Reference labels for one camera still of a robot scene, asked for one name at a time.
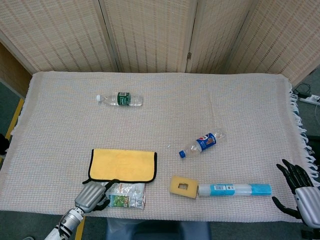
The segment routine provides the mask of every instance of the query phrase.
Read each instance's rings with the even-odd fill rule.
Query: sponge
[[[181,176],[171,179],[170,193],[195,199],[197,196],[198,181]]]

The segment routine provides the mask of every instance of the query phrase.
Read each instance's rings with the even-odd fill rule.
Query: power strip
[[[320,101],[319,101],[320,96],[317,96],[317,95],[311,95],[310,97],[307,97],[307,98],[299,98],[299,100],[301,102],[320,106]]]

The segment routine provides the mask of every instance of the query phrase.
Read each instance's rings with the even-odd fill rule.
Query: robotic arm
[[[287,169],[277,164],[277,168],[283,173],[297,205],[297,210],[283,206],[278,198],[272,197],[274,204],[283,213],[296,219],[302,219],[303,223],[313,229],[313,233],[302,231],[304,239],[320,239],[320,190],[314,187],[307,172],[298,165],[292,165],[282,159]]]
[[[75,199],[75,208],[62,216],[45,240],[68,240],[81,223],[84,214],[101,211],[108,206],[110,200],[106,198],[106,191],[114,183],[119,183],[119,180],[114,179],[106,186],[93,181],[87,183]]]

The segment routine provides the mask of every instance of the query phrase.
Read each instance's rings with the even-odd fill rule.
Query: yellow cloth
[[[93,181],[118,179],[123,183],[149,183],[157,172],[157,153],[120,149],[93,149],[89,178]]]

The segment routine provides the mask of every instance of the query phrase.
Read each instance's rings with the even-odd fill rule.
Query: white bottle cap
[[[102,96],[101,96],[101,95],[97,95],[97,96],[96,96],[96,100],[97,100],[98,102],[101,102],[101,101],[102,101]]]

